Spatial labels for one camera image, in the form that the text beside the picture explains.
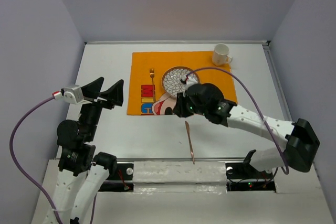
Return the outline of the white cup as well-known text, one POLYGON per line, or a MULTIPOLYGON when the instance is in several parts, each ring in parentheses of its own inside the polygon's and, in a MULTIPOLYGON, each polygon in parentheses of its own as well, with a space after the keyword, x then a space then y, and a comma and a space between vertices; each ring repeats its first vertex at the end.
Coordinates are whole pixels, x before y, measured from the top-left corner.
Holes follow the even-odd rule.
POLYGON ((212 55, 212 63, 214 65, 222 66, 230 64, 232 60, 232 57, 229 56, 229 47, 226 44, 221 43, 214 47, 212 55))

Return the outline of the orange cartoon mouse cloth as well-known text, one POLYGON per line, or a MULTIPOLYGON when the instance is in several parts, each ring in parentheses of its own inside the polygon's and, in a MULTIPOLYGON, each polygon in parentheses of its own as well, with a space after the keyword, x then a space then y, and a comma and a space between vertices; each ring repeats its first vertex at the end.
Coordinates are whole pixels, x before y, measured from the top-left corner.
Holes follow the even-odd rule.
POLYGON ((213 67, 211 51, 134 52, 127 115, 168 115, 176 99, 165 93, 162 76, 170 68, 183 66, 192 70, 213 67), (149 70, 154 69, 155 96, 149 70))

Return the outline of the floral patterned ceramic plate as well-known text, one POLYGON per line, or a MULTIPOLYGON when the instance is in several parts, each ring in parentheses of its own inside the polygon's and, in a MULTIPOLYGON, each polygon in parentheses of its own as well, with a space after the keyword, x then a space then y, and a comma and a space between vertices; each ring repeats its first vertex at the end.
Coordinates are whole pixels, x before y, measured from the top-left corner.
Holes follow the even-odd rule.
POLYGON ((182 83, 182 78, 191 71, 191 68, 183 66, 168 69, 163 74, 161 80, 165 93, 176 99, 178 93, 183 93, 185 91, 185 84, 182 83))

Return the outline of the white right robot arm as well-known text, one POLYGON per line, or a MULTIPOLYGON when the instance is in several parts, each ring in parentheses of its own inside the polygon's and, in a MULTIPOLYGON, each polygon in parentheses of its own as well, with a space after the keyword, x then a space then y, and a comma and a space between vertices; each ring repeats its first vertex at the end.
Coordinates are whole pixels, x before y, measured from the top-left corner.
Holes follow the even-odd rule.
POLYGON ((173 113, 180 118, 202 115, 213 124, 243 130, 272 141, 274 148, 252 150, 246 155, 241 171, 248 178, 278 167, 307 173, 320 146, 307 120, 292 122, 259 115, 226 100, 220 89, 210 83, 197 83, 178 93, 173 113))

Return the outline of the copper fork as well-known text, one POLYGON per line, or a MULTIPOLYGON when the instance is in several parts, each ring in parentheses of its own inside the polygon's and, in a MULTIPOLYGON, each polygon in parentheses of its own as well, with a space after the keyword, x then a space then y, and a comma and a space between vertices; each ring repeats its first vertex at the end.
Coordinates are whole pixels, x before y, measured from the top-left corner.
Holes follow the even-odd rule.
POLYGON ((154 72, 154 69, 150 68, 149 73, 150 73, 150 78, 151 78, 151 81, 152 81, 153 96, 155 96, 155 84, 154 84, 155 72, 154 72))

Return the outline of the copper knife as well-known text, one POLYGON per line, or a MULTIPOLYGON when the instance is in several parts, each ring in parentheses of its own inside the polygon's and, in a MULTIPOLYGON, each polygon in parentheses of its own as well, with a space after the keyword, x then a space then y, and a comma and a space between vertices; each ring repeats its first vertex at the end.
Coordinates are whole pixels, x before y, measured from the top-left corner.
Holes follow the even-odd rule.
POLYGON ((190 135, 190 125, 187 121, 185 121, 185 127, 186 127, 186 132, 187 132, 187 137, 188 137, 188 143, 190 146, 190 154, 191 154, 192 163, 195 165, 195 157, 194 157, 191 135, 190 135))

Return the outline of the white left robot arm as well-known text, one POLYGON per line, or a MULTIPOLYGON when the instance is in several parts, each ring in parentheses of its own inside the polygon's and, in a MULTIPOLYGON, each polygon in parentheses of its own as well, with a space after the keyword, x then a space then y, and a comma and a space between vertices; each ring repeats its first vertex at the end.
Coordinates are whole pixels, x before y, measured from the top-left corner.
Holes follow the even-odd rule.
POLYGON ((82 223, 90 204, 106 179, 115 176, 117 158, 95 154, 94 140, 103 109, 123 105, 121 79, 102 91, 103 77, 85 85, 64 87, 53 94, 69 104, 80 105, 77 120, 64 120, 57 127, 57 145, 61 147, 52 203, 44 223, 82 223))

